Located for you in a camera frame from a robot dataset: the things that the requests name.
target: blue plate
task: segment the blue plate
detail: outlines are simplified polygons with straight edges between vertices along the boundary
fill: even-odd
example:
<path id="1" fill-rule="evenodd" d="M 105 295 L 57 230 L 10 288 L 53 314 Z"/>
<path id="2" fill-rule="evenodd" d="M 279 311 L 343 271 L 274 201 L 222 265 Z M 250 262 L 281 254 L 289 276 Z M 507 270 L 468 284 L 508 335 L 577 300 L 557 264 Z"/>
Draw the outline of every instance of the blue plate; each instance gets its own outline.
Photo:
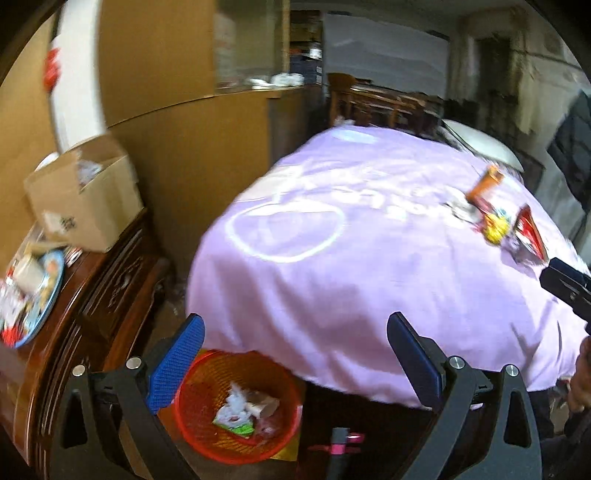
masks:
<path id="1" fill-rule="evenodd" d="M 28 334 L 25 335 L 22 339 L 20 339 L 15 345 L 14 348 L 19 348 L 25 345 L 29 340 L 35 337 L 35 335 L 41 330 L 41 327 L 49 317 L 51 310 L 57 300 L 57 296 L 60 293 L 61 282 L 64 278 L 64 269 L 65 269 L 65 262 L 64 262 L 64 254 L 61 250 L 52 250 L 51 252 L 46 253 L 39 259 L 39 263 L 45 269 L 46 265 L 51 262 L 55 261 L 58 265 L 58 273 L 56 284 L 53 287 L 53 291 L 49 295 L 47 299 L 47 303 L 45 308 L 42 310 L 39 309 L 39 298 L 35 300 L 35 304 L 33 305 L 31 311 L 23 320 L 23 323 L 27 323 L 29 325 Z"/>

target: cardboard box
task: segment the cardboard box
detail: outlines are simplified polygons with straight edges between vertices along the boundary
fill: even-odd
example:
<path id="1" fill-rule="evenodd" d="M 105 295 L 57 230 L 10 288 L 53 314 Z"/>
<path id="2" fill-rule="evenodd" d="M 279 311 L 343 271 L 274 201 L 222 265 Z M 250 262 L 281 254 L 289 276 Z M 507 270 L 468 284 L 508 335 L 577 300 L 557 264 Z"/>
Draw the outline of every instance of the cardboard box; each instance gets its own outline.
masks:
<path id="1" fill-rule="evenodd" d="M 85 186 L 81 160 L 103 167 Z M 48 240 L 87 251 L 108 251 L 143 208 L 133 165 L 110 135 L 91 138 L 33 172 L 25 190 Z"/>

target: lavender bedsheet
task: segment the lavender bedsheet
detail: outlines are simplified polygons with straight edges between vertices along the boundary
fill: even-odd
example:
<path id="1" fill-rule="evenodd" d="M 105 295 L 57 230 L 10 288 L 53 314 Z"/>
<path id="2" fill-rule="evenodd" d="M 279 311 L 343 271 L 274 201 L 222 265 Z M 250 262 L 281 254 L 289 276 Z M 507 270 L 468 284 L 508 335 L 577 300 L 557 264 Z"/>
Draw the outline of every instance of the lavender bedsheet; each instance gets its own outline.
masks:
<path id="1" fill-rule="evenodd" d="M 202 239 L 187 312 L 206 348 L 257 350 L 296 375 L 373 400 L 419 406 L 386 337 L 404 313 L 447 355 L 507 363 L 530 391 L 574 371 L 585 323 L 442 205 L 486 164 L 382 128 L 341 127 L 310 140 L 244 191 Z M 517 181 L 493 203 L 529 203 L 548 253 L 584 270 L 572 245 Z"/>

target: wooden wall panel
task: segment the wooden wall panel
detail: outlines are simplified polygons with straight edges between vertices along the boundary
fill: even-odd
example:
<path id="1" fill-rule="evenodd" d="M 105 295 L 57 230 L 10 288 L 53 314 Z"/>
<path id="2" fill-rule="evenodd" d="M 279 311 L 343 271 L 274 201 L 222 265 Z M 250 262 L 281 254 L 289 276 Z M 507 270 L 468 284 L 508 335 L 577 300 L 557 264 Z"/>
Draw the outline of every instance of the wooden wall panel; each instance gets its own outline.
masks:
<path id="1" fill-rule="evenodd" d="M 266 92 L 172 106 L 115 125 L 144 202 L 182 278 L 201 236 L 269 166 Z"/>
<path id="2" fill-rule="evenodd" d="M 285 90 L 279 98 L 269 99 L 269 128 L 273 164 L 308 140 L 305 88 Z"/>
<path id="3" fill-rule="evenodd" d="M 103 0 L 99 83 L 107 126 L 212 96 L 215 0 Z"/>
<path id="4" fill-rule="evenodd" d="M 43 72 L 54 18 L 33 35 L 0 86 L 0 271 L 34 223 L 22 182 L 56 151 Z"/>

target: wooden dresser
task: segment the wooden dresser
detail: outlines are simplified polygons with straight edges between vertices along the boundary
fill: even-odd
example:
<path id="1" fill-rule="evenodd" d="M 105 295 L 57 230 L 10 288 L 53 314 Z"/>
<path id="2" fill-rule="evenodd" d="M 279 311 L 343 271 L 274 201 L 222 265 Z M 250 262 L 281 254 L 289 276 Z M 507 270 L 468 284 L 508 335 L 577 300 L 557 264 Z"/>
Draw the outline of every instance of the wooden dresser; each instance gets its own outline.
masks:
<path id="1" fill-rule="evenodd" d="M 170 271 L 143 210 L 108 253 L 83 253 L 66 270 L 56 305 L 30 343 L 0 345 L 0 421 L 42 478 L 72 368 L 114 369 L 140 348 Z"/>

